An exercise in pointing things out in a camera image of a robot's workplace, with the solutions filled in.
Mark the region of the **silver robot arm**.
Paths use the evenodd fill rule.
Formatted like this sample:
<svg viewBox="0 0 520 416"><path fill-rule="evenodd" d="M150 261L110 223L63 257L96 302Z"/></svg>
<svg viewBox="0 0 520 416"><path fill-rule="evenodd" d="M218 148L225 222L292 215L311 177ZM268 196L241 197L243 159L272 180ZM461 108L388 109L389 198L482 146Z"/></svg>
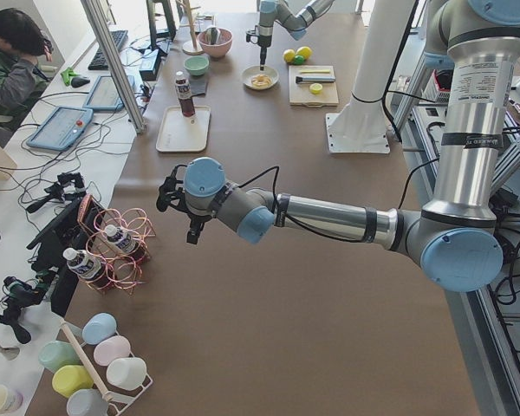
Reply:
<svg viewBox="0 0 520 416"><path fill-rule="evenodd" d="M341 205L263 189L244 191L209 157L190 162L182 204L189 243L217 219L257 243L271 227L295 227L347 243L375 243L410 257L443 289L471 292L503 265L489 207L503 144L512 70L520 57L520 1L444 1L432 10L426 59L454 66L439 169L419 211Z"/></svg>
<svg viewBox="0 0 520 416"><path fill-rule="evenodd" d="M246 34L246 42L256 39L260 48L259 68L264 71L268 49L272 44L273 28L280 24L296 40L303 37L306 29L317 18L323 16L333 5L332 0L314 0L307 3L298 13L293 14L287 1L264 0L258 3L258 22Z"/></svg>

